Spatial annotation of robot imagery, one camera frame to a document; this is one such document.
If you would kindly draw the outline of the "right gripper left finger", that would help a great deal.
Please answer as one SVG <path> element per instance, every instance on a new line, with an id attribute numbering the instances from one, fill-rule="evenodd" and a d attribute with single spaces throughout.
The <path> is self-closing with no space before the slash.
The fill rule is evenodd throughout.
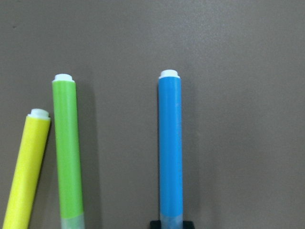
<path id="1" fill-rule="evenodd" d="M 150 221 L 149 229 L 161 229 L 161 221 L 160 220 Z"/>

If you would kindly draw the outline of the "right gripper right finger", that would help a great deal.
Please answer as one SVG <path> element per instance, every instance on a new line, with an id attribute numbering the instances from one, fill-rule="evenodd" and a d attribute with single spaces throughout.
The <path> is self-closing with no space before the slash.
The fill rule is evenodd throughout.
<path id="1" fill-rule="evenodd" d="M 195 225 L 192 221 L 183 221 L 183 229 L 195 229 Z"/>

